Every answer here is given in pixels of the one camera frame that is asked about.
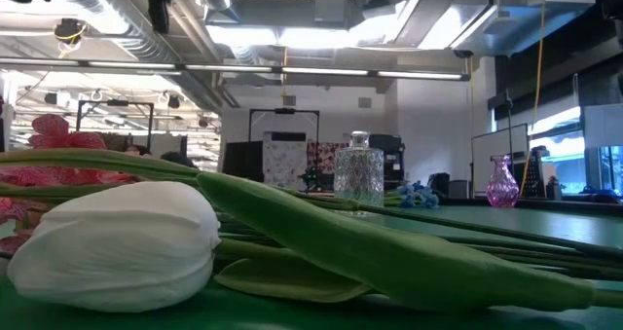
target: pink glass vase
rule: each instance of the pink glass vase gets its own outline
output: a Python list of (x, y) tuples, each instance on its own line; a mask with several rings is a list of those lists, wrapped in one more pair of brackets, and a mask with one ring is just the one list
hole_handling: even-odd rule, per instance
[(508, 171), (510, 157), (500, 155), (494, 156), (493, 159), (495, 169), (487, 186), (487, 199), (493, 207), (512, 208), (519, 198), (519, 187)]

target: person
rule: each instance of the person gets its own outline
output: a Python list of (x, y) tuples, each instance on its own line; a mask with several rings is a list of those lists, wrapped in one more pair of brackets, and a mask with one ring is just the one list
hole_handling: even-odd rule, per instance
[(175, 151), (169, 151), (162, 156), (160, 156), (161, 160), (173, 162), (179, 165), (185, 165), (191, 168), (198, 168), (193, 161), (185, 156), (182, 156), (180, 153)]
[(151, 151), (149, 151), (149, 149), (143, 145), (134, 145), (134, 144), (130, 144), (127, 148), (126, 151), (124, 151), (126, 154), (130, 154), (130, 155), (135, 155), (135, 156), (151, 156), (152, 153)]

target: glass bottle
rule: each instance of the glass bottle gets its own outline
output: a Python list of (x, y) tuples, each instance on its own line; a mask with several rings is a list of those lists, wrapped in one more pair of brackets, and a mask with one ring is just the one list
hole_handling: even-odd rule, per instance
[(495, 169), (487, 185), (487, 199), (493, 207), (512, 208), (519, 198), (519, 187), (508, 170), (510, 157), (508, 155), (493, 156), (493, 160)]
[(335, 197), (383, 206), (383, 150), (370, 148), (366, 131), (354, 131), (350, 146), (335, 153)]

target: tulip leaf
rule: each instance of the tulip leaf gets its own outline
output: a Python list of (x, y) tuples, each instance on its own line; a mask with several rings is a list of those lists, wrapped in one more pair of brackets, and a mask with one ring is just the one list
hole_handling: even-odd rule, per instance
[(223, 286), (259, 296), (338, 303), (371, 291), (359, 281), (325, 271), (304, 260), (242, 259), (214, 278)]

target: table surface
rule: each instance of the table surface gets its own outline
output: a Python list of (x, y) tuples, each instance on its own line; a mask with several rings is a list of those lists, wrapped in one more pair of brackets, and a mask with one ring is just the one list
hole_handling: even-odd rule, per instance
[[(446, 206), (420, 214), (487, 224), (606, 246), (623, 246), (623, 219), (534, 209)], [(420, 222), (358, 216), (387, 227), (439, 236), (499, 238)], [(623, 290), (623, 283), (599, 282)], [(250, 296), (211, 282), (199, 295), (175, 307), (142, 314), (107, 314), (46, 305), (21, 298), (0, 280), (0, 318), (11, 329), (623, 329), (623, 310), (591, 308), (560, 313), (504, 307), (471, 314), (415, 312), (379, 298), (340, 305), (287, 302)]]

